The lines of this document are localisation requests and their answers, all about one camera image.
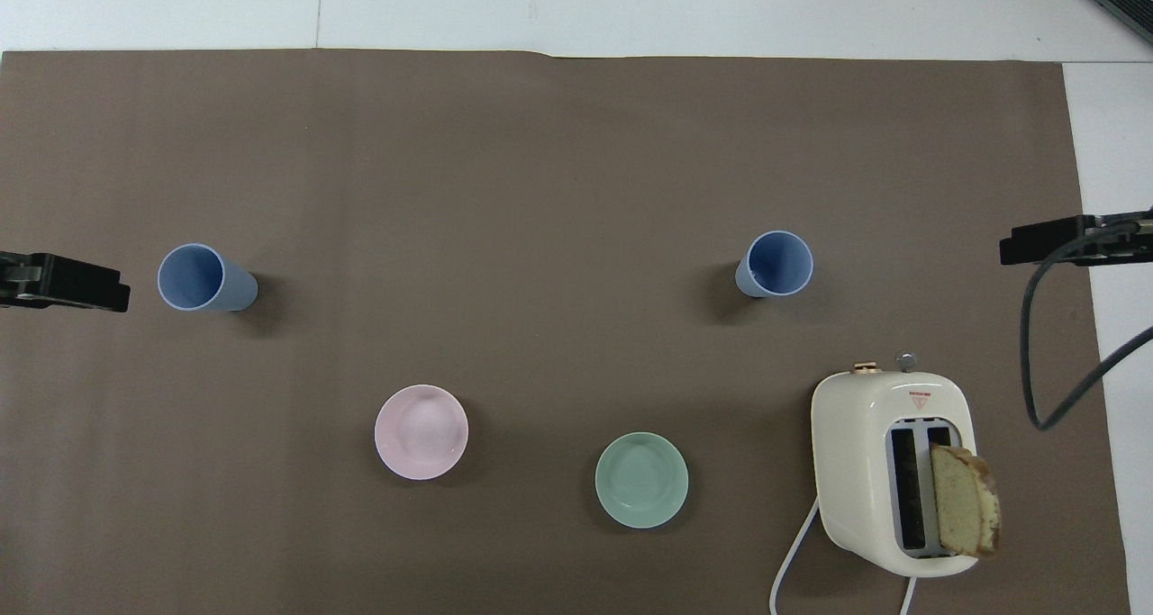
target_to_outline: slice of bread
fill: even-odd
[[[967,556],[993,556],[1001,543],[1001,503],[984,459],[957,447],[932,444],[941,545]]]

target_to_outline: green plate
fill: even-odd
[[[621,525],[646,530],[664,524],[680,511],[687,495],[685,458],[661,435],[623,435],[596,463],[596,497]]]

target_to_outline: white power cord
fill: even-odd
[[[813,518],[816,518],[816,511],[820,507],[820,500],[813,501],[813,508],[808,510],[808,516],[805,517],[805,523],[801,524],[799,532],[797,532],[797,538],[793,539],[793,545],[790,547],[789,553],[785,554],[785,560],[781,562],[781,569],[777,570],[777,577],[773,579],[773,590],[769,591],[769,613],[771,615],[777,614],[777,592],[781,590],[781,582],[785,578],[785,572],[789,571],[789,565],[792,564],[792,557],[797,554],[797,548],[800,547],[800,542],[805,540],[805,534],[808,533],[808,528],[813,526]],[[913,588],[917,587],[917,577],[910,577],[909,584],[905,586],[905,600],[900,603],[900,615],[909,615],[909,606],[913,602]]]

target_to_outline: black cable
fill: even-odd
[[[1033,312],[1033,294],[1037,292],[1038,284],[1041,283],[1041,278],[1048,272],[1054,264],[1061,260],[1072,255],[1077,250],[1083,249],[1085,246],[1095,243],[1099,241],[1107,241],[1120,234],[1132,234],[1140,230],[1140,226],[1136,222],[1126,222],[1116,225],[1110,225],[1108,227],[1100,228],[1088,234],[1083,234],[1077,239],[1061,246],[1058,249],[1049,253],[1049,256],[1041,260],[1041,263],[1037,267],[1033,272],[1033,277],[1028,279],[1028,284],[1025,285],[1025,299],[1022,301],[1020,306],[1020,383],[1022,389],[1025,392],[1025,410],[1028,412],[1028,420],[1033,422],[1033,426],[1038,430],[1049,430],[1056,426],[1061,418],[1069,412],[1073,405],[1077,404],[1093,387],[1094,383],[1101,380],[1107,372],[1114,368],[1118,362],[1125,357],[1133,353],[1138,347],[1153,340],[1153,327],[1150,327],[1145,331],[1141,331],[1137,336],[1133,336],[1124,345],[1117,348],[1117,351],[1109,354],[1100,365],[1093,368],[1093,372],[1088,373],[1087,376],[1082,378],[1078,385],[1071,390],[1068,397],[1053,411],[1049,418],[1041,421],[1037,417],[1037,405],[1033,403],[1033,377],[1032,370],[1028,365],[1028,320]]]

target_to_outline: pink plate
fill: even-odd
[[[429,480],[452,468],[468,443],[468,418],[457,397],[436,385],[409,385],[376,415],[376,452],[393,473]]]

